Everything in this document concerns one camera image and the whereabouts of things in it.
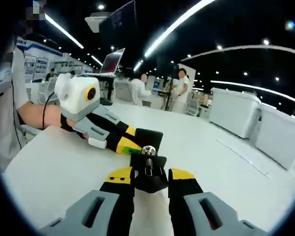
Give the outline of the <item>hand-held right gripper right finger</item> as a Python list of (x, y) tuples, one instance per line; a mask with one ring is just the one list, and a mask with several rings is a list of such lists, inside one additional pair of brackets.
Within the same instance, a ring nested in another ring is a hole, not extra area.
[(169, 169), (169, 214), (176, 236), (267, 236), (211, 192), (188, 171)]

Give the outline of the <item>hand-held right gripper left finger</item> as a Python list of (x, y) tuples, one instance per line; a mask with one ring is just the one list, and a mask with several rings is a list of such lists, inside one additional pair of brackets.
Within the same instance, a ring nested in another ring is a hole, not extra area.
[(127, 236), (134, 213), (134, 170), (111, 172), (99, 190), (91, 190), (39, 230), (41, 236)]

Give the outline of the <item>person's left hand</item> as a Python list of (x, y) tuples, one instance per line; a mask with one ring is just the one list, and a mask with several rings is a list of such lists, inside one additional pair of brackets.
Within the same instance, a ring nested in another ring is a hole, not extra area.
[(73, 129), (74, 121), (66, 118), (59, 105), (47, 105), (43, 113), (44, 127), (57, 126), (68, 132), (75, 132), (82, 139), (88, 139), (88, 134), (80, 133)]

